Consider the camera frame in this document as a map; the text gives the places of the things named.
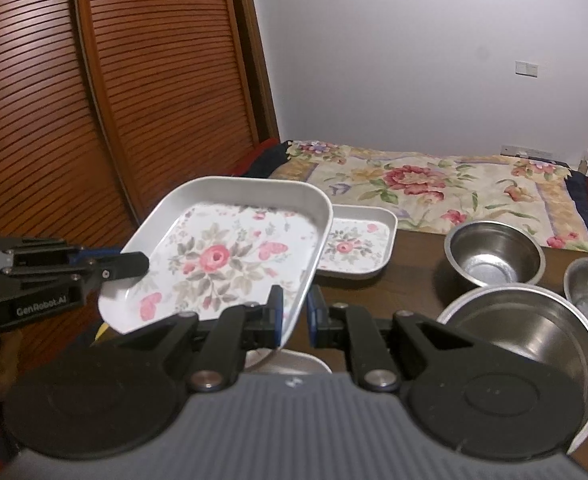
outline white logo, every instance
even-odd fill
[[[67,303],[67,296],[61,296],[57,300],[50,300],[50,301],[43,301],[43,303],[34,303],[25,308],[18,307],[16,309],[16,316],[27,316],[28,314],[33,314],[35,312],[40,312],[41,310],[48,310],[54,306],[62,305]]]
[[[301,384],[303,384],[303,380],[299,377],[292,377],[285,381],[285,384],[290,388],[298,388]]]

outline floral pattern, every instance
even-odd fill
[[[199,204],[186,211],[129,292],[128,308],[149,322],[183,310],[201,319],[228,306],[264,302],[283,287],[289,315],[319,234],[294,211]]]
[[[334,218],[318,268],[350,274],[378,269],[389,237],[382,222]]]
[[[438,157],[293,141],[272,178],[304,180],[336,204],[382,206],[402,229],[445,234],[472,219],[497,219],[541,245],[588,252],[570,198],[567,168],[509,156]]]

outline black circular disc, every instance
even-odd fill
[[[171,422],[174,382],[151,354],[96,347],[33,370],[11,389],[5,423],[39,453],[72,460],[123,452]]]
[[[570,377],[491,349],[443,352],[414,381],[408,402],[443,444],[490,460],[567,448],[583,419],[581,390]]]

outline gray ribbed surface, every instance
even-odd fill
[[[363,392],[347,374],[299,377],[303,383],[292,388],[288,376],[244,374],[228,391],[193,397],[176,422],[144,447],[94,462],[27,451],[1,478],[588,479],[562,455],[491,464],[455,454],[418,430],[392,396]]]

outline red fabric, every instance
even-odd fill
[[[236,166],[230,172],[230,174],[232,176],[239,176],[247,172],[247,170],[249,170],[251,165],[253,164],[253,161],[255,161],[262,152],[264,152],[268,148],[277,146],[278,144],[280,144],[280,141],[278,139],[263,140],[263,142],[261,142],[253,150],[253,152],[248,153],[248,155],[245,155],[240,161],[238,161],[238,164],[236,164]]]

